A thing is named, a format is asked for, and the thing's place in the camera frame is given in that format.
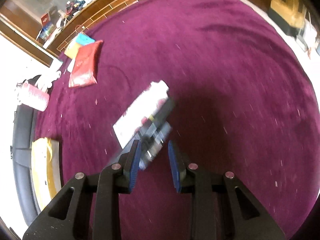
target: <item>red pouch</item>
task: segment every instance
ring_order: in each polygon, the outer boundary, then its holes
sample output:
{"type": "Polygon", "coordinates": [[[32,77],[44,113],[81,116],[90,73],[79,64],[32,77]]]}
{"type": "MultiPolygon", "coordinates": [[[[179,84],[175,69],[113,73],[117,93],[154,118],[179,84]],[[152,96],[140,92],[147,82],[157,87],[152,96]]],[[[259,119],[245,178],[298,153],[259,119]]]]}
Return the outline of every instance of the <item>red pouch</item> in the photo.
{"type": "Polygon", "coordinates": [[[69,87],[84,87],[96,84],[96,65],[103,41],[96,41],[79,48],[75,65],[70,74],[69,87]]]}

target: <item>purple cloth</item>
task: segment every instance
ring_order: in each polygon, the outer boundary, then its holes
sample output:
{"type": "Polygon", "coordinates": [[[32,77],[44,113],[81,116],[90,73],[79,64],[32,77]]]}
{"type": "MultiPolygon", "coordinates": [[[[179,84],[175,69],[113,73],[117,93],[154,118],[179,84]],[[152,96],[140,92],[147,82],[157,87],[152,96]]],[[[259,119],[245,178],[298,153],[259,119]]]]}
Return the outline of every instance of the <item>purple cloth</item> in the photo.
{"type": "MultiPolygon", "coordinates": [[[[120,149],[113,124],[152,81],[177,107],[170,139],[193,162],[233,171],[290,238],[319,191],[319,110],[294,53],[239,0],[147,0],[88,34],[104,40],[97,85],[66,72],[39,114],[36,137],[62,143],[63,179],[100,172],[120,149]]],[[[70,59],[64,60],[62,72],[70,59]]],[[[189,195],[175,193],[167,147],[121,195],[123,239],[187,239],[189,195]]]]}

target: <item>triangular cutout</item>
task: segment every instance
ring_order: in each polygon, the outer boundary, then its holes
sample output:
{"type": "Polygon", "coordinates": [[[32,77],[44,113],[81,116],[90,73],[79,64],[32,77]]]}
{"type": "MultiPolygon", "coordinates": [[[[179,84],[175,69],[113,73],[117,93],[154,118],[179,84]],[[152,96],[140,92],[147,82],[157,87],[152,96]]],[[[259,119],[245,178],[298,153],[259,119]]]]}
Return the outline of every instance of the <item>triangular cutout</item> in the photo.
{"type": "Polygon", "coordinates": [[[56,200],[54,206],[48,212],[49,217],[65,220],[73,195],[73,188],[68,188],[65,193],[56,200]]]}
{"type": "Polygon", "coordinates": [[[249,220],[260,216],[259,211],[255,206],[250,202],[250,200],[243,194],[241,189],[236,187],[236,195],[241,209],[242,218],[244,220],[249,220]]]}

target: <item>white wall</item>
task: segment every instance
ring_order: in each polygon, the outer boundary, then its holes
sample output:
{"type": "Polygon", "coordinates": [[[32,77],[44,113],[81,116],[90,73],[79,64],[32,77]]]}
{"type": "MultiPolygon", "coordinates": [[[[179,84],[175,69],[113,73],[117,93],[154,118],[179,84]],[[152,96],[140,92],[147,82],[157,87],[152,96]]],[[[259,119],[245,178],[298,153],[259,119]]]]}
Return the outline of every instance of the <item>white wall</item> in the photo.
{"type": "Polygon", "coordinates": [[[20,209],[13,177],[10,146],[17,108],[17,82],[33,78],[48,68],[0,35],[0,217],[22,238],[27,229],[20,209]]]}

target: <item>pink water bottle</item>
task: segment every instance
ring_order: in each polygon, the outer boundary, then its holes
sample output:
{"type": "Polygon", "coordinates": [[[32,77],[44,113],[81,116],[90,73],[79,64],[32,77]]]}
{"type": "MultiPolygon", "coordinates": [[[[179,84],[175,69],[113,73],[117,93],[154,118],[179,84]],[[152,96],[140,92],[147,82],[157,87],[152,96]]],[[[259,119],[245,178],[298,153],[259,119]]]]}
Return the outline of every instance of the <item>pink water bottle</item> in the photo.
{"type": "Polygon", "coordinates": [[[49,103],[49,94],[42,92],[39,88],[30,85],[28,81],[17,86],[18,101],[39,111],[44,111],[49,103]]]}

